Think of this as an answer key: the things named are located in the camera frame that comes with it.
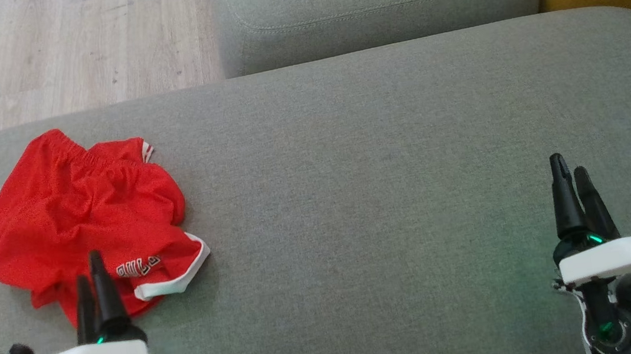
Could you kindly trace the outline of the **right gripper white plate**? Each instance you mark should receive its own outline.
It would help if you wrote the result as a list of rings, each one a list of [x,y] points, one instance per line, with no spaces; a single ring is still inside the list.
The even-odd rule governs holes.
[[[586,168],[574,169],[575,190],[563,155],[552,153],[549,159],[559,239],[572,232],[585,231],[589,225],[594,234],[612,240],[563,259],[552,287],[579,304],[582,318],[579,337],[585,354],[631,354],[631,236],[619,238],[618,227]],[[616,312],[616,320],[607,326],[597,325],[590,313],[589,301],[581,291],[583,284],[602,280],[612,280],[606,300]]]

